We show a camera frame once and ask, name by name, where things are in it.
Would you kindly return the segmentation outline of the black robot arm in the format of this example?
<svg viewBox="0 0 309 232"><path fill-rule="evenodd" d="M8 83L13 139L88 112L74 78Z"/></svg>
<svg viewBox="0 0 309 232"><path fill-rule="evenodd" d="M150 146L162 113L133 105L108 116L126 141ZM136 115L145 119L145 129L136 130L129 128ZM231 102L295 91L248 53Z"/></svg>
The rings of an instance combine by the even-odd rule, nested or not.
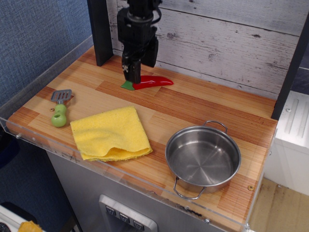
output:
<svg viewBox="0 0 309 232"><path fill-rule="evenodd" d="M141 65L154 67L158 53L160 0L129 0L117 14L118 40L123 44L122 69L127 81L141 82Z"/></svg>

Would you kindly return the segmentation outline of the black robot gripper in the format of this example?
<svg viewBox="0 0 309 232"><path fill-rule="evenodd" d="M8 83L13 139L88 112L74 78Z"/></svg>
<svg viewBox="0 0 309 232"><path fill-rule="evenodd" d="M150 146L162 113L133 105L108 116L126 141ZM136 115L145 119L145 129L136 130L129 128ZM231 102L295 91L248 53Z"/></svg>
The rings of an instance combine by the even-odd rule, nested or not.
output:
<svg viewBox="0 0 309 232"><path fill-rule="evenodd" d="M122 69L127 81L141 82L141 63L154 67L158 53L153 8L127 7L117 14L118 40L124 45Z"/></svg>

